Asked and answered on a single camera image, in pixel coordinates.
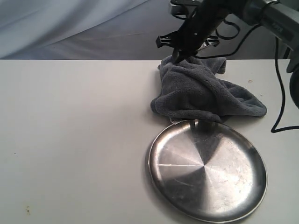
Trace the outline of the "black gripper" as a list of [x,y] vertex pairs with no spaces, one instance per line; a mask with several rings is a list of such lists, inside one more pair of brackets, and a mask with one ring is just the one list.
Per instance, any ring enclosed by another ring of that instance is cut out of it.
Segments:
[[232,0],[204,0],[192,13],[186,15],[177,31],[158,36],[156,45],[158,48],[168,46],[174,49],[172,63],[186,60],[194,56],[233,8]]

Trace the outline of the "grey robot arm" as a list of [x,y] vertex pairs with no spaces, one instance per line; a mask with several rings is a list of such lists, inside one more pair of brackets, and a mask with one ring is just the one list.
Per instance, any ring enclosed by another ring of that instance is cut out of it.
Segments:
[[159,36],[157,47],[174,49],[175,60],[197,53],[203,43],[229,15],[248,25],[261,25],[271,31],[291,50],[299,50],[299,13],[277,0],[204,0],[196,2],[182,26]]

